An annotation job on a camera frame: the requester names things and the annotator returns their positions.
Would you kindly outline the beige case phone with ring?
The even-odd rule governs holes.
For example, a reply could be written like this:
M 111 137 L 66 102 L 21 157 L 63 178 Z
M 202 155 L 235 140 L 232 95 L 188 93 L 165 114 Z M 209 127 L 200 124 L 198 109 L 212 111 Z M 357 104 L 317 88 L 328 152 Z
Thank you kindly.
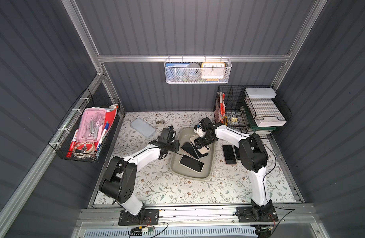
M 190 138 L 190 142 L 191 142 L 191 144 L 193 145 L 195 145 L 196 146 L 196 148 L 197 149 L 201 149 L 202 147 L 209 147 L 208 145 L 206 145 L 203 141 L 202 141 L 202 138 L 201 137 L 199 137 L 198 135 L 196 135 L 196 136 L 193 136 L 193 137 L 191 137 Z

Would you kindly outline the grey storage tray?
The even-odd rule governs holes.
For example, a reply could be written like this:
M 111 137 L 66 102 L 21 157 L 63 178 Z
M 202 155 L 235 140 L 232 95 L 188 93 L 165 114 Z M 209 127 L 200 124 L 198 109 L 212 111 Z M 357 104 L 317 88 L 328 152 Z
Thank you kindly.
M 195 137 L 192 128 L 184 128 L 178 133 L 180 148 L 173 154 L 169 169 L 173 174 L 187 179 L 205 180 L 211 175 L 215 144 L 207 146 L 206 152 L 201 154 L 192 144 Z

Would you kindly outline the light blue case phone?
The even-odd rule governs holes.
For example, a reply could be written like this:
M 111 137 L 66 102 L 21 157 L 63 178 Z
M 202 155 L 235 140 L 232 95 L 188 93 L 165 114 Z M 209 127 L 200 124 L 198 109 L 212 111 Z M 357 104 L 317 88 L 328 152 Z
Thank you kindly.
M 240 150 L 238 147 L 234 146 L 234 152 L 235 152 L 235 157 L 237 160 L 240 159 Z

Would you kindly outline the pink case phone black screen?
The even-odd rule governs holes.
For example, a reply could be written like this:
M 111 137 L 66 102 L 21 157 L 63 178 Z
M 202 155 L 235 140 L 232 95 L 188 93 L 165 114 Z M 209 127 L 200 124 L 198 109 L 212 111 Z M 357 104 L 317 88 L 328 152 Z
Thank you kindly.
M 223 154 L 224 154 L 224 158 L 225 158 L 225 164 L 226 165 L 236 165 L 237 160 L 236 160 L 234 147 L 232 145 L 223 145 L 222 149 L 223 149 Z

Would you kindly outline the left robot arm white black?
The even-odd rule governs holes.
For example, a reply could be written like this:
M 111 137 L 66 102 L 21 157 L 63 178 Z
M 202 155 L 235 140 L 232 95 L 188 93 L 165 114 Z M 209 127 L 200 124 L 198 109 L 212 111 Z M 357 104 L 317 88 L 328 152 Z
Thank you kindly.
M 164 128 L 161 135 L 146 147 L 124 158 L 115 156 L 110 159 L 99 185 L 99 191 L 114 199 L 132 216 L 144 213 L 145 205 L 134 194 L 137 172 L 156 160 L 164 159 L 169 152 L 179 150 L 173 126 Z

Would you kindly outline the cream case phone black screen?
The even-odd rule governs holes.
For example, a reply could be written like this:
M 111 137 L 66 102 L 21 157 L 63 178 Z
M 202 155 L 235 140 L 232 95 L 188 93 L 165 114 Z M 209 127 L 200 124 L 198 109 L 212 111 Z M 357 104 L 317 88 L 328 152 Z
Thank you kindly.
M 198 173 L 200 173 L 204 167 L 204 163 L 195 159 L 195 158 L 192 158 L 192 157 L 189 157 L 187 155 L 183 155 L 179 161 L 179 163 L 187 168 L 190 168 Z

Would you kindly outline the grey storage box lid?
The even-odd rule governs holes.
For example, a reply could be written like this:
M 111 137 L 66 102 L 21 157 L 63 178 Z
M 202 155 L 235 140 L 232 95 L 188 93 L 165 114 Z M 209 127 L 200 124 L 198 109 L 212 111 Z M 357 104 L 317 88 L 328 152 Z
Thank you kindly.
M 156 129 L 141 118 L 136 118 L 130 125 L 146 138 L 151 138 L 156 133 Z

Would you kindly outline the blue box in basket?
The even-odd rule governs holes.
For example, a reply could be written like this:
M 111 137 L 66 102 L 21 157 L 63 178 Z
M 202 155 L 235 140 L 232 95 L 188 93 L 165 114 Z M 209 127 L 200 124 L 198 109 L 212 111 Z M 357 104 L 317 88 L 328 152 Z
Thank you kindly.
M 186 79 L 186 68 L 189 63 L 167 62 L 165 63 L 166 81 L 182 81 Z

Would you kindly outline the white grid paper tray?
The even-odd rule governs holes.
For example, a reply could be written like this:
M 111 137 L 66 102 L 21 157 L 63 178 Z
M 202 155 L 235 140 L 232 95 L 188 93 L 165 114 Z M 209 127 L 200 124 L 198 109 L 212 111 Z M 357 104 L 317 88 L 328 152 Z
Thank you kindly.
M 245 102 L 259 128 L 281 127 L 287 120 L 273 101 L 277 93 L 273 88 L 246 88 Z

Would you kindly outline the yellow white clock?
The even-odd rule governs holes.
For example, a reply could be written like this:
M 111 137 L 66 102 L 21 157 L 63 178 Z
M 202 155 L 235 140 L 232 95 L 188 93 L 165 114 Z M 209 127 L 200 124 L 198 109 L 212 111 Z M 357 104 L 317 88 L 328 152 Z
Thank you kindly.
M 226 64 L 224 62 L 203 62 L 201 77 L 203 79 L 224 79 Z

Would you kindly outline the grey tape roll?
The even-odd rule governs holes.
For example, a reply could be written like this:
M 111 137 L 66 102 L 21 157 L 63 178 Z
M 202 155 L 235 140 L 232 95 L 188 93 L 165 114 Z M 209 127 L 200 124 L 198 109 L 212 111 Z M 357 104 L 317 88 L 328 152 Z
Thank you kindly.
M 190 63 L 186 67 L 185 76 L 189 81 L 197 81 L 201 78 L 201 67 L 197 63 Z

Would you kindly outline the pink plastic pencil case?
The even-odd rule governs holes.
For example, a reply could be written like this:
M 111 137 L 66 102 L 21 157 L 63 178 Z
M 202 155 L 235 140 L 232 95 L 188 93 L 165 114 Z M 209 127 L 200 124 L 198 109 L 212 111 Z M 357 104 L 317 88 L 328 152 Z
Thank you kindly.
M 96 146 L 104 129 L 106 109 L 87 108 L 82 114 L 76 142 L 93 142 Z

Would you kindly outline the red tape dispenser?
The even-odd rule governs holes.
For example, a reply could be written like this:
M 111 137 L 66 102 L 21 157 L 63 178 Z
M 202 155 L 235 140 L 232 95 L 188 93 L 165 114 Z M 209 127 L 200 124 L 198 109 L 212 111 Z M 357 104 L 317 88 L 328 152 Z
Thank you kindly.
M 80 154 L 91 154 L 95 152 L 96 147 L 93 142 L 79 142 L 75 144 L 73 152 Z

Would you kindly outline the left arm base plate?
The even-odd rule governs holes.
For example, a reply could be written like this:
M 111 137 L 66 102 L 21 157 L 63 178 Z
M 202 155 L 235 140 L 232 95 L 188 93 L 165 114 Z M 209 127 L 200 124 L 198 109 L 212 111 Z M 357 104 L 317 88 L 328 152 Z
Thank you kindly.
M 138 215 L 132 215 L 128 211 L 121 211 L 118 225 L 119 226 L 147 226 L 157 225 L 159 223 L 159 209 L 142 209 Z

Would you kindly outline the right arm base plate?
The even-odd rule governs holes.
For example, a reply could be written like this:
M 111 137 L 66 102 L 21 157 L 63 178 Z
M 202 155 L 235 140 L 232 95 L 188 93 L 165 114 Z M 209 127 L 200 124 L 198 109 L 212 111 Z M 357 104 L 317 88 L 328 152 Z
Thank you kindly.
M 272 211 L 260 215 L 253 210 L 253 207 L 241 206 L 236 208 L 235 215 L 237 216 L 240 223 L 255 223 L 255 222 L 272 222 L 277 223 L 279 218 L 276 211 Z

